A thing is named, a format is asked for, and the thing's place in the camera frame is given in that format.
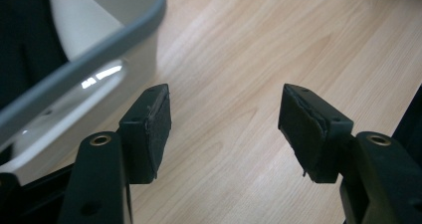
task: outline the black plastic bracket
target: black plastic bracket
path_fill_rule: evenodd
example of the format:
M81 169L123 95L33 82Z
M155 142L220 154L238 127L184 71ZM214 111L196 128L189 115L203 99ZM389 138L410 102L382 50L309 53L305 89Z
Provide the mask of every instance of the black plastic bracket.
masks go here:
M0 173L0 223L131 223L129 183L156 178L170 129L168 85L146 90L117 132L82 141L74 164L24 186Z
M346 223L422 223L420 166L398 141L376 132L353 137L352 125L310 90L285 85L279 130L311 180L333 183L341 173Z

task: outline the wooden floor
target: wooden floor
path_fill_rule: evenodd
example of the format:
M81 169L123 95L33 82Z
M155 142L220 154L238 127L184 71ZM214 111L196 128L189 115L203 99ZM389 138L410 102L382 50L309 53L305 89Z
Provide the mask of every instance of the wooden floor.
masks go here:
M303 178L277 129L283 84L391 135L422 83L422 0L168 0L157 59L173 126L135 223L339 224L338 182Z

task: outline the white plastic container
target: white plastic container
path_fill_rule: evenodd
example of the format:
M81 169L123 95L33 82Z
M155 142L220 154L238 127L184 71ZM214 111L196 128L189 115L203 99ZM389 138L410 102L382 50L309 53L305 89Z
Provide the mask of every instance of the white plastic container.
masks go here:
M46 174L155 71L165 0L51 0L68 59L0 113L0 172L21 184Z

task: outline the worn rubber pad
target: worn rubber pad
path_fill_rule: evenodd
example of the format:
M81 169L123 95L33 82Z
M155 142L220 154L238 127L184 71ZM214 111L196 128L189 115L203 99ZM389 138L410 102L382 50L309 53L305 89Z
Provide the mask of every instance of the worn rubber pad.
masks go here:
M352 120L312 91L285 84L279 130L314 182L335 183L338 148L349 139L352 127Z
M131 184L157 177L171 130L168 85L147 89L119 122L124 159Z

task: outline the brass insert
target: brass insert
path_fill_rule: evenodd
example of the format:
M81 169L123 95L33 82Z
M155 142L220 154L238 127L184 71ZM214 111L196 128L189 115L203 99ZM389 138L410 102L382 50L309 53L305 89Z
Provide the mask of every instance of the brass insert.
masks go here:
M104 144L107 144L111 141L111 137L106 134L98 135L96 137L93 137L90 141L90 144L93 146L101 146Z
M377 144L377 145L381 145L381 146L388 146L391 144L391 141L388 140L387 138L380 136L380 135L376 135L376 134L371 134L368 135L366 137L369 141Z

